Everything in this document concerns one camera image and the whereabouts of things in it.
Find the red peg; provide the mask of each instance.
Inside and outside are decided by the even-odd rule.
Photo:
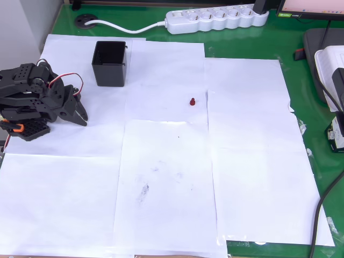
[[[194,98],[192,98],[191,101],[190,101],[190,105],[191,105],[191,106],[194,106],[195,104],[196,104],[196,101],[195,101]]]

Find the white power strip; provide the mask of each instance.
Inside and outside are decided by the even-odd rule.
[[[231,5],[170,11],[166,14],[165,27],[171,34],[196,31],[223,30],[224,28],[263,26],[269,12],[258,15],[253,4]]]

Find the green table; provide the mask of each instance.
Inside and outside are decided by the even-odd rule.
[[[306,148],[314,157],[310,163],[320,194],[344,169],[344,154],[331,152],[324,131],[333,119],[329,108],[322,103],[315,90],[306,60],[294,61],[293,52],[303,47],[302,35],[310,28],[326,27],[326,21],[302,24],[295,19],[277,18],[272,11],[263,27],[237,28],[192,34],[172,35],[158,27],[140,34],[126,34],[105,25],[90,30],[74,26],[76,16],[92,13],[99,19],[113,22],[129,30],[138,30],[163,21],[168,11],[184,8],[126,7],[106,5],[83,5],[78,11],[64,5],[53,28],[53,34],[79,36],[143,37],[150,41],[177,41],[204,43],[208,58],[278,59],[281,63],[286,85],[295,115],[307,127],[303,135]],[[344,27],[343,22],[333,22],[332,27]],[[344,180],[329,194],[324,202],[327,217],[335,228],[331,228],[336,247],[316,247],[314,257],[344,257]],[[228,253],[250,257],[307,257],[309,246],[254,242],[228,241]]]

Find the white paper sheet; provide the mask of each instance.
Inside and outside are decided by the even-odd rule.
[[[114,222],[116,246],[139,254],[225,257],[217,239],[207,125],[126,124]]]
[[[81,103],[89,117],[88,125],[83,127],[58,118],[56,122],[48,123],[51,132],[44,137],[31,142],[12,137],[6,148],[7,153],[120,158],[126,87],[97,86],[91,62],[98,40],[125,41],[128,46],[126,53],[129,70],[132,48],[130,38],[49,35],[41,56],[49,62],[56,74],[72,71],[82,76],[84,87]],[[62,79],[65,85],[80,86],[80,79],[75,75]]]
[[[112,244],[119,162],[6,154],[0,252],[103,257]]]
[[[203,44],[135,41],[126,119],[207,123],[203,60]]]
[[[206,59],[205,80],[219,234],[309,245],[319,193],[278,61]]]

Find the black box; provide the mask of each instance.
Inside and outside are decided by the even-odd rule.
[[[124,41],[97,41],[92,67],[98,86],[123,87],[126,73]]]

